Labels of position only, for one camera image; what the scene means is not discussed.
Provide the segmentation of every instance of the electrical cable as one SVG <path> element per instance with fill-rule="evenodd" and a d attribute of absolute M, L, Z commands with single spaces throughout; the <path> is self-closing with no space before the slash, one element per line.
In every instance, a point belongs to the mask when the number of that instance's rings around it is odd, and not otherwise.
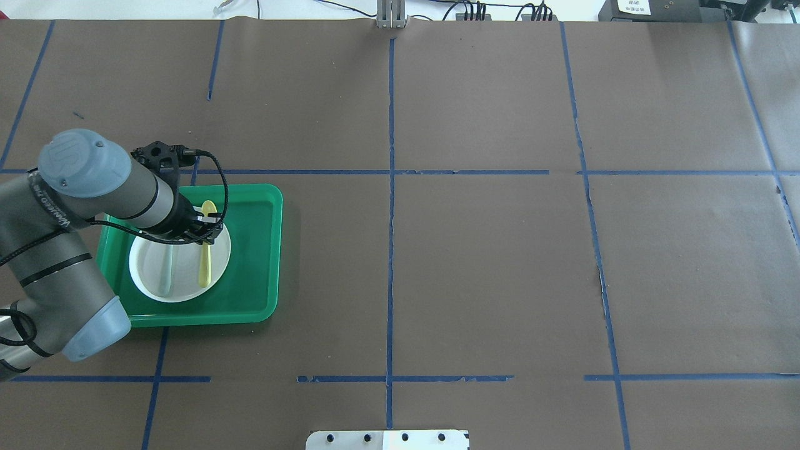
<path fill-rule="evenodd" d="M 0 336 L 0 344 L 5 344 L 10 347 L 24 347 L 30 344 L 31 342 L 34 342 L 34 339 L 36 339 L 36 334 L 37 334 L 36 323 L 34 323 L 33 319 L 31 319 L 29 315 L 25 314 L 22 311 L 18 311 L 16 309 L 0 308 L 0 316 L 6 316 L 12 319 L 20 319 L 22 322 L 27 323 L 28 328 L 30 329 L 30 332 L 26 332 L 27 336 L 21 335 L 22 340 L 11 340 Z"/>
<path fill-rule="evenodd" d="M 547 11 L 550 12 L 550 16 L 553 15 L 553 10 L 547 4 L 545 4 L 545 0 L 542 0 L 542 2 L 538 4 L 538 7 L 534 11 L 534 14 L 530 16 L 530 20 L 536 22 L 545 22 L 547 20 Z"/>
<path fill-rule="evenodd" d="M 362 11 L 362 10 L 355 9 L 352 6 L 343 5 L 341 3 L 336 3 L 336 2 L 331 2 L 329 0 L 315 0 L 315 1 L 316 2 L 320 2 L 320 3 L 328 3 L 329 5 L 339 6 L 341 8 L 346 9 L 346 10 L 351 10 L 351 11 L 357 12 L 359 14 L 363 14 L 363 15 L 365 15 L 367 17 L 370 17 L 370 18 L 376 18 L 378 16 L 377 14 L 368 14 L 368 13 L 365 13 L 364 11 Z"/>
<path fill-rule="evenodd" d="M 460 5 L 460 4 L 461 4 L 461 2 L 455 2 L 455 3 L 453 3 L 452 5 L 450 5 L 450 7 L 449 7 L 449 8 L 447 8 L 447 11 L 445 11 L 445 16 L 442 18 L 442 20 L 443 20 L 443 21 L 444 21 L 444 20 L 447 20 L 447 15 L 448 15 L 448 14 L 450 14 L 450 12 L 453 10 L 453 8 L 455 8 L 455 7 L 456 7 L 456 5 Z"/>
<path fill-rule="evenodd" d="M 526 3 L 525 5 L 523 5 L 523 6 L 522 6 L 522 8 L 520 8 L 520 9 L 519 9 L 519 12 L 517 12 L 517 17 L 515 17 L 515 18 L 514 18 L 514 21 L 515 21 L 515 22 L 516 22 L 517 20 L 519 20 L 519 18 L 522 16 L 522 12 L 523 12 L 523 11 L 525 10 L 525 8 L 527 8 L 528 6 L 530 6 L 530 8 L 533 10 L 533 11 L 531 11 L 531 14 L 533 14 L 533 13 L 535 13 L 535 12 L 536 12 L 536 5 L 534 5 L 533 3 Z"/>
<path fill-rule="evenodd" d="M 41 244 L 51 240 L 52 238 L 54 238 L 56 236 L 63 235 L 64 233 L 67 233 L 67 230 L 64 229 L 64 228 L 60 228 L 60 229 L 58 229 L 56 231 L 53 231 L 52 233 L 49 233 L 48 235 L 44 235 L 43 237 L 41 237 L 39 239 L 36 239 L 33 242 L 29 242 L 29 243 L 23 245 L 22 247 L 18 248 L 17 250 L 12 251 L 8 255 L 3 256 L 2 259 L 0 259 L 0 266 L 6 265 L 6 263 L 8 263 L 12 259 L 16 258 L 17 256 L 20 256 L 22 253 L 25 253 L 26 251 L 30 250 L 31 248 L 36 247 L 37 245 L 41 245 Z"/>

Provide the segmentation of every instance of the white bowl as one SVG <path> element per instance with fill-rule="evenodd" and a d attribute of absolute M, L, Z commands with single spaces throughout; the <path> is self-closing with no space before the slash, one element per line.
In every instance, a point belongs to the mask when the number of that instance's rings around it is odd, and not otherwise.
<path fill-rule="evenodd" d="M 172 247 L 172 277 L 168 278 Z M 230 234 L 227 227 L 211 246 L 211 284 L 200 287 L 198 271 L 200 270 L 201 245 L 188 243 L 184 245 L 167 245 L 146 239 L 136 238 L 130 246 L 128 268 L 130 278 L 142 294 L 153 300 L 164 303 L 179 303 L 193 299 L 213 287 L 228 267 L 230 259 Z"/>

